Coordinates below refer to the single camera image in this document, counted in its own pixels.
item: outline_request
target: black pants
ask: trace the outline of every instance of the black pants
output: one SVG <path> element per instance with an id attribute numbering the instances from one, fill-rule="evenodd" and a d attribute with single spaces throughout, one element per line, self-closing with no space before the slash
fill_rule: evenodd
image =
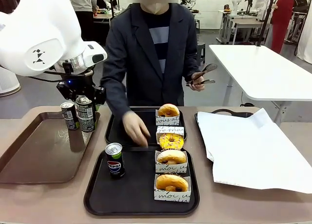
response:
<path id="1" fill-rule="evenodd" d="M 76 11 L 76 15 L 81 28 L 81 37 L 84 41 L 94 41 L 93 12 Z"/>

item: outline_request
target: soda can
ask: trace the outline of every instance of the soda can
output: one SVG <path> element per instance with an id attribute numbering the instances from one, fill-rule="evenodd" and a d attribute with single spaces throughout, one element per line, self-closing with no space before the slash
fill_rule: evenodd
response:
<path id="1" fill-rule="evenodd" d="M 93 103 L 86 96 L 76 99 L 80 129 L 84 132 L 92 132 L 96 129 L 96 112 Z"/>
<path id="2" fill-rule="evenodd" d="M 111 143 L 105 148 L 107 165 L 111 176 L 120 178 L 125 174 L 125 167 L 122 158 L 122 146 L 118 143 Z"/>
<path id="3" fill-rule="evenodd" d="M 79 128 L 79 120 L 76 115 L 75 104 L 72 101 L 66 101 L 61 104 L 62 114 L 66 122 L 68 130 L 76 130 Z"/>

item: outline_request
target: white paper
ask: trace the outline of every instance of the white paper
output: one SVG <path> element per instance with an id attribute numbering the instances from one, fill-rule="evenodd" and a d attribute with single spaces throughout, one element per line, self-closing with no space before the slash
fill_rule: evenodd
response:
<path id="1" fill-rule="evenodd" d="M 156 130 L 156 139 L 157 139 L 158 144 L 159 144 L 159 138 L 164 133 L 178 134 L 178 135 L 182 135 L 184 138 L 184 127 L 158 126 Z"/>
<path id="2" fill-rule="evenodd" d="M 214 181 L 312 193 L 312 167 L 264 109 L 249 118 L 198 113 Z"/>
<path id="3" fill-rule="evenodd" d="M 156 126 L 179 126 L 180 115 L 174 117 L 162 117 L 158 116 L 158 110 L 156 110 Z"/>
<path id="4" fill-rule="evenodd" d="M 155 151 L 155 170 L 156 170 L 156 173 L 186 173 L 188 160 L 187 160 L 186 152 L 184 151 L 183 153 L 186 156 L 186 163 L 167 165 L 167 164 L 159 163 L 157 161 L 157 157 L 160 154 L 160 152 L 156 150 Z"/>
<path id="5" fill-rule="evenodd" d="M 159 190 L 156 188 L 156 179 L 159 175 L 155 175 L 155 182 L 154 182 L 154 200 L 160 200 L 160 201 L 176 201 L 176 202 L 190 202 L 191 197 L 191 178 L 184 177 L 184 179 L 189 184 L 189 189 L 185 192 L 177 192 L 177 191 L 164 191 Z"/>

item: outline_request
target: hand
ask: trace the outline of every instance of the hand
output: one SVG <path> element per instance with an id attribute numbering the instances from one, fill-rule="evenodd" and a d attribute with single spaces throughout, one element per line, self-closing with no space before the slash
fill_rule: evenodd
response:
<path id="1" fill-rule="evenodd" d="M 142 119 L 133 111 L 126 112 L 122 117 L 126 133 L 138 145 L 147 147 L 147 137 L 151 137 Z"/>
<path id="2" fill-rule="evenodd" d="M 192 75 L 192 80 L 193 80 L 193 77 L 196 76 L 196 74 L 198 74 L 199 72 L 196 72 Z M 204 77 L 200 77 L 198 78 L 197 80 L 194 80 L 193 81 L 193 84 L 190 84 L 190 88 L 193 90 L 193 91 L 203 91 L 205 89 L 205 85 L 204 84 L 199 84 L 200 82 L 204 81 Z"/>

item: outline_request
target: person's right hand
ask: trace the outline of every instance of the person's right hand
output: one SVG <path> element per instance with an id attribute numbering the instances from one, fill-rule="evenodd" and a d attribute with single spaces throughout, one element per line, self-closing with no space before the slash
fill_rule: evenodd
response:
<path id="1" fill-rule="evenodd" d="M 138 145 L 147 147 L 147 137 L 151 137 L 143 120 L 133 111 L 126 112 L 122 117 L 126 133 Z"/>

